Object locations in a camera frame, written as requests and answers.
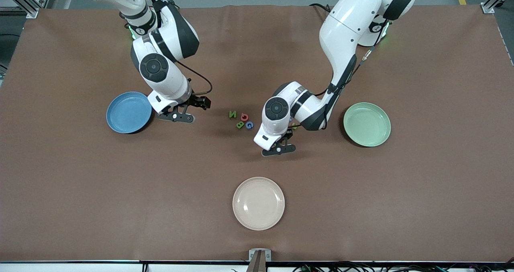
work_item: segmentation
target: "beige plate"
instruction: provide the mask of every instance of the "beige plate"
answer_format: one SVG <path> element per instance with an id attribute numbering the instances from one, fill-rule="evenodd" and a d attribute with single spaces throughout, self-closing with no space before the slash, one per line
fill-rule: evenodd
<path id="1" fill-rule="evenodd" d="M 234 215 L 248 229 L 262 231 L 277 224 L 284 213 L 285 199 L 277 183 L 264 177 L 242 182 L 232 200 Z"/>

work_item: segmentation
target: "blue plate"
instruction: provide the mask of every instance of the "blue plate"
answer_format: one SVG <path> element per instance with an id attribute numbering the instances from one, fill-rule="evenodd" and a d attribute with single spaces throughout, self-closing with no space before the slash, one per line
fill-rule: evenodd
<path id="1" fill-rule="evenodd" d="M 107 108 L 107 124 L 118 133 L 139 131 L 152 116 L 152 106 L 147 96 L 129 91 L 117 96 Z"/>

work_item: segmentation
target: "table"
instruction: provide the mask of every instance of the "table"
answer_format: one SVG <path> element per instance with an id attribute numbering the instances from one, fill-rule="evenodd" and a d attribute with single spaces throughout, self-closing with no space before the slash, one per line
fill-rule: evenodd
<path id="1" fill-rule="evenodd" d="M 27 21 L 0 89 L 0 260 L 506 261 L 514 250 L 514 69 L 493 15 L 415 6 L 341 96 L 328 129 L 298 129 L 297 151 L 264 158 L 264 102 L 298 80 L 318 93 L 332 70 L 315 7 L 184 9 L 200 36 L 184 62 L 209 77 L 212 108 L 193 125 L 110 130 L 125 91 L 149 93 L 117 10 L 41 10 Z M 358 50 L 358 57 L 366 49 Z M 188 71 L 192 85 L 207 88 Z M 368 101 L 392 122 L 362 148 L 345 109 Z M 240 225 L 237 186 L 268 177 L 286 210 L 265 231 Z"/>

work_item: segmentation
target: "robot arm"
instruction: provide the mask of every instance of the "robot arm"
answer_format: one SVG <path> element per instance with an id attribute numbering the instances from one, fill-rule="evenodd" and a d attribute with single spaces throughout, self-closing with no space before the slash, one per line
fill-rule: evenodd
<path id="1" fill-rule="evenodd" d="M 194 120 L 188 106 L 209 109 L 207 97 L 198 97 L 189 80 L 176 67 L 179 60 L 196 54 L 200 42 L 194 28 L 182 17 L 173 0 L 95 0 L 117 7 L 135 32 L 131 58 L 145 82 L 153 89 L 148 100 L 157 117 L 172 122 Z"/>
<path id="2" fill-rule="evenodd" d="M 290 117 L 308 131 L 326 128 L 334 105 L 351 80 L 357 63 L 358 42 L 369 32 L 379 14 L 383 21 L 396 20 L 413 3 L 414 0 L 339 0 L 323 22 L 319 35 L 321 47 L 332 66 L 332 80 L 321 99 L 295 81 L 282 84 L 273 93 L 264 105 L 262 124 L 253 139 L 263 148 L 263 155 L 295 150 L 281 145 L 292 136 L 288 129 Z"/>

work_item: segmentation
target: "plate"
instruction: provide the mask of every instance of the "plate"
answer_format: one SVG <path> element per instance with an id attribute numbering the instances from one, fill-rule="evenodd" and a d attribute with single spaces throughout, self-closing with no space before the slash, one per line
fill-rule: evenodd
<path id="1" fill-rule="evenodd" d="M 369 102 L 350 106 L 343 125 L 348 136 L 361 146 L 378 146 L 391 134 L 391 122 L 386 112 Z"/>
<path id="2" fill-rule="evenodd" d="M 107 108 L 107 124 L 118 133 L 139 131 L 152 116 L 152 106 L 147 96 L 129 91 L 117 96 Z"/>
<path id="3" fill-rule="evenodd" d="M 268 178 L 253 177 L 235 190 L 232 207 L 239 223 L 248 229 L 262 231 L 280 221 L 285 199 L 277 183 Z"/>

